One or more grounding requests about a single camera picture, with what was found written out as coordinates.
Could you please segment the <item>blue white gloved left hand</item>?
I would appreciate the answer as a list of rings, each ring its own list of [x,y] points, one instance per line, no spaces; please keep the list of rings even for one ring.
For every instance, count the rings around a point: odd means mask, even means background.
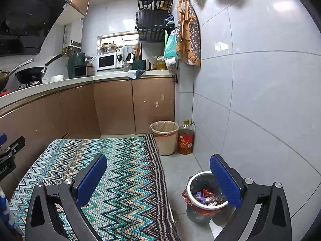
[[[12,213],[12,211],[9,208],[9,203],[8,200],[5,196],[5,193],[3,192],[3,189],[0,188],[0,215],[1,219],[5,223],[5,225],[8,227],[8,229],[13,230],[14,229],[14,223],[15,223],[15,218]]]

